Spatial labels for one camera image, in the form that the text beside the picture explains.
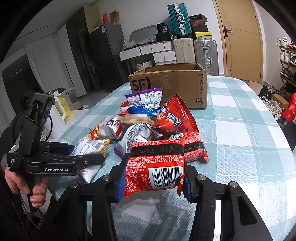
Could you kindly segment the person's left hand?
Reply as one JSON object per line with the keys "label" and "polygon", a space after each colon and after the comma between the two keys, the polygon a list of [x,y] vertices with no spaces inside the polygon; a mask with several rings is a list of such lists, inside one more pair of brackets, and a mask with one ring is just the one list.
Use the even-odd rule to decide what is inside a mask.
{"label": "person's left hand", "polygon": [[[4,171],[4,175],[5,175],[5,180],[9,188],[11,189],[11,191],[14,194],[18,194],[19,190],[21,190],[25,194],[29,194],[31,189],[29,188],[29,185],[27,184],[27,182],[24,180],[23,176],[15,172],[11,172],[9,169],[10,169],[9,167],[6,167]],[[41,183],[36,184],[32,188],[33,194],[32,196],[30,196],[30,201],[32,203],[32,206],[35,208],[41,208],[46,202],[46,195],[47,195],[47,188],[48,188],[47,181],[48,181],[48,178],[43,177],[41,179]]]}

